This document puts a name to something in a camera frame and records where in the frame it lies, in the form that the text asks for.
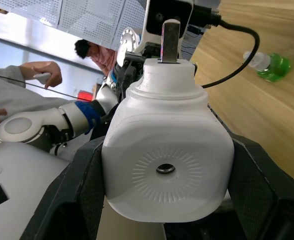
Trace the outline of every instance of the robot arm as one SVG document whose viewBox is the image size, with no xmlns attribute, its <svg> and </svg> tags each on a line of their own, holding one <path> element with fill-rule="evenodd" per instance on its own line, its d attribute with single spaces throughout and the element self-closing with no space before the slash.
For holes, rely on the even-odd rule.
<svg viewBox="0 0 294 240">
<path fill-rule="evenodd" d="M 44 111 L 21 112 L 0 124 L 0 143 L 26 143 L 49 152 L 98 126 L 117 104 L 117 97 L 104 85 L 92 102 L 71 102 Z"/>
</svg>

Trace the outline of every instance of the bottle cap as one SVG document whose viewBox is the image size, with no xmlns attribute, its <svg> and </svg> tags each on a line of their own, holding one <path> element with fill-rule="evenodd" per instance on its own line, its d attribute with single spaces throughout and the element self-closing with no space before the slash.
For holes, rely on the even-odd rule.
<svg viewBox="0 0 294 240">
<path fill-rule="evenodd" d="M 243 54 L 243 59 L 246 60 L 250 54 L 250 51 L 245 52 Z M 257 52 L 248 65 L 257 71 L 262 71 L 269 67 L 271 60 L 272 58 L 268 54 Z"/>
</svg>

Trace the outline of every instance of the plastic bottle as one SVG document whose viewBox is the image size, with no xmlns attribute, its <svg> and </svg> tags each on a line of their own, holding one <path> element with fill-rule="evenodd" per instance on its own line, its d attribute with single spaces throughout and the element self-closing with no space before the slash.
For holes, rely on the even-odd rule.
<svg viewBox="0 0 294 240">
<path fill-rule="evenodd" d="M 249 55 L 249 51 L 245 52 L 243 59 L 246 60 Z M 262 52 L 255 54 L 249 66 L 257 71 L 259 77 L 270 82 L 278 82 L 283 79 L 291 68 L 290 61 L 287 58 L 277 53 L 268 55 Z"/>
<path fill-rule="evenodd" d="M 106 198 L 139 222 L 191 222 L 221 204 L 234 159 L 230 135 L 195 85 L 195 66 L 146 59 L 102 147 Z"/>
</svg>

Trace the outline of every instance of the black hair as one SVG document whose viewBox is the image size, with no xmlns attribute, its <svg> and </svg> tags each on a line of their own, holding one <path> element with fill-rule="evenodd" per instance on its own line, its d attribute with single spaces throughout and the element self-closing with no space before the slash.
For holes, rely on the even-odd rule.
<svg viewBox="0 0 294 240">
<path fill-rule="evenodd" d="M 87 56 L 88 50 L 91 46 L 88 44 L 88 41 L 85 39 L 78 40 L 75 42 L 75 51 L 76 54 L 84 59 Z"/>
</svg>

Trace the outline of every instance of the red object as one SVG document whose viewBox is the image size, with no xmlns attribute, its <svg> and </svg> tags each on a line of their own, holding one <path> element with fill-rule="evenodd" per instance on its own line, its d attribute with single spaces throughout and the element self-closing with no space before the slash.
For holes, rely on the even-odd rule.
<svg viewBox="0 0 294 240">
<path fill-rule="evenodd" d="M 77 96 L 79 101 L 83 102 L 91 102 L 93 99 L 93 94 L 88 91 L 82 91 L 80 90 Z"/>
</svg>

